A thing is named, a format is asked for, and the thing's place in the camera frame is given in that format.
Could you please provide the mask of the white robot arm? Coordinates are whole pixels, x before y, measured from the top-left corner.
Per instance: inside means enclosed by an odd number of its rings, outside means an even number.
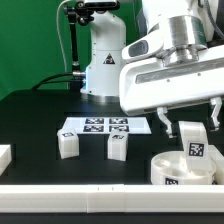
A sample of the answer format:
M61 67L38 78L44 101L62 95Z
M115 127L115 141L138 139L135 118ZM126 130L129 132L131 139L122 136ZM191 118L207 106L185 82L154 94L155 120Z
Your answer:
M169 109L209 102L219 128L224 99L224 0L142 0L143 34L128 45L110 11L117 0L84 0L93 12L92 57L83 93L116 98L128 115L156 112L172 134Z

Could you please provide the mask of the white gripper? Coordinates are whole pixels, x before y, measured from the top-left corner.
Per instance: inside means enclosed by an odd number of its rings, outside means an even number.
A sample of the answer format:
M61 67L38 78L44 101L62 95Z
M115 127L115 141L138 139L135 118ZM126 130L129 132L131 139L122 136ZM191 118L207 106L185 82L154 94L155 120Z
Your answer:
M218 115L224 98L224 45L199 52L199 60L164 67L161 60L149 58L127 64L119 81L120 106L128 115L157 111L174 138L168 110L210 101L210 127L218 130Z

